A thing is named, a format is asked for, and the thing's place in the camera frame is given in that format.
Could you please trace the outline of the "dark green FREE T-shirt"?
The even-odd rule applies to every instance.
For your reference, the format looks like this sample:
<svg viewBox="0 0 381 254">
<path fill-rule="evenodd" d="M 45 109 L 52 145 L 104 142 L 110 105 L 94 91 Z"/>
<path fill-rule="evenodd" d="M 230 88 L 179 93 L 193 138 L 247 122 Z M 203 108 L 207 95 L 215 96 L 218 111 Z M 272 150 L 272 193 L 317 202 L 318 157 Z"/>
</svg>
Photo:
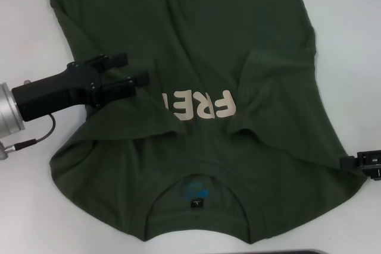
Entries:
<svg viewBox="0 0 381 254">
<path fill-rule="evenodd" d="M 320 99 L 302 0 L 50 0 L 73 56 L 125 52 L 113 82 L 148 86 L 103 108 L 50 161 L 58 189 L 147 241 L 209 230 L 247 243 L 346 202 L 365 176 Z"/>
</svg>

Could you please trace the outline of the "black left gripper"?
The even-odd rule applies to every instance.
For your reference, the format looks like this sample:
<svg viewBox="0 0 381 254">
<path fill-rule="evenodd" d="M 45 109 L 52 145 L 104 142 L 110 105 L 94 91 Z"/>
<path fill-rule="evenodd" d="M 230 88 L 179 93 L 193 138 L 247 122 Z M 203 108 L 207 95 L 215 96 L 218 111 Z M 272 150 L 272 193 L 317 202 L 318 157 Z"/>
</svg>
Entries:
<svg viewBox="0 0 381 254">
<path fill-rule="evenodd" d="M 98 72 L 129 64 L 127 55 L 100 55 L 84 64 L 70 63 L 66 70 L 42 80 L 12 89 L 24 121 L 31 121 L 75 105 L 92 105 L 94 94 L 101 87 Z M 103 84 L 99 91 L 99 106 L 136 95 L 136 89 L 150 84 L 147 71 L 127 79 Z"/>
</svg>

